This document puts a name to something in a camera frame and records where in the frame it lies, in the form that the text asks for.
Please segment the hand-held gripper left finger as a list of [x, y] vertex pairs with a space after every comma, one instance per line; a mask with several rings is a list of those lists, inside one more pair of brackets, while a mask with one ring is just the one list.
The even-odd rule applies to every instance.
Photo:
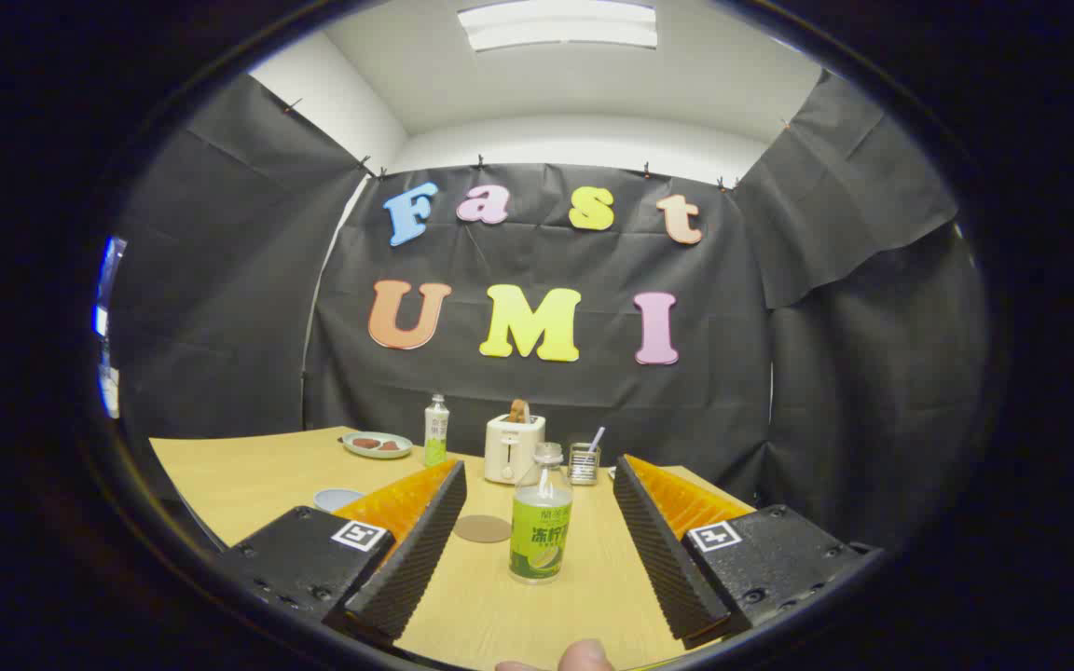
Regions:
[[464, 464], [448, 460], [335, 513], [293, 507], [217, 564], [295, 619], [389, 647], [412, 619], [465, 501]]

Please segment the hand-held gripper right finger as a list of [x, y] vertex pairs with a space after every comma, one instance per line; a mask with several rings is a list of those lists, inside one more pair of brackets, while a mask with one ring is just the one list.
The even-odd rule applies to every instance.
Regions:
[[615, 462], [613, 494], [640, 561], [686, 650], [806, 606], [877, 560], [787, 505], [752, 509], [648, 461]]

